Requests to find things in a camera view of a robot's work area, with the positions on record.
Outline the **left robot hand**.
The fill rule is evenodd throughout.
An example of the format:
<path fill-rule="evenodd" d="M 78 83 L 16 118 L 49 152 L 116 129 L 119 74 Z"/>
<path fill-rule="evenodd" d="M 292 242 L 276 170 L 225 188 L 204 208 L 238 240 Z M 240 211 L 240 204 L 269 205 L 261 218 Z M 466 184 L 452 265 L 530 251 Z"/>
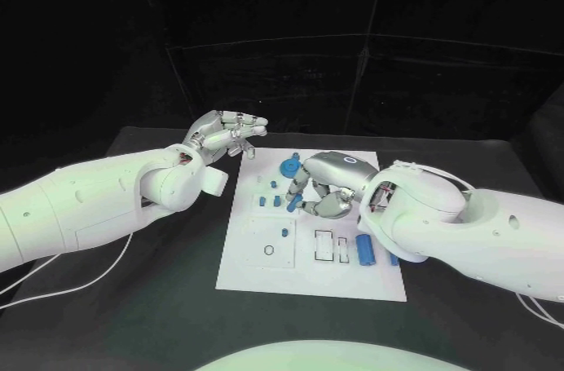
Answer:
<path fill-rule="evenodd" d="M 234 111 L 212 110 L 192 124 L 182 144 L 194 149 L 207 165 L 224 155 L 235 157 L 244 153 L 253 160 L 256 148 L 250 137 L 267 135 L 269 120 Z"/>

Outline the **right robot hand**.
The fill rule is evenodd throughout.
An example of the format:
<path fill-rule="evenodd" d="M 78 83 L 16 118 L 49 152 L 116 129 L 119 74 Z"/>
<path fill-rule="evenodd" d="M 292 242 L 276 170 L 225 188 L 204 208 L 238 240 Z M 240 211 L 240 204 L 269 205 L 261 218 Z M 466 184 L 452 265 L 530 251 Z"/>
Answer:
<path fill-rule="evenodd" d="M 341 219 L 361 202 L 380 170 L 364 159 L 342 152 L 319 152 L 305 160 L 289 185 L 286 200 L 296 209 L 323 219 Z M 297 200 L 312 184 L 319 201 Z"/>

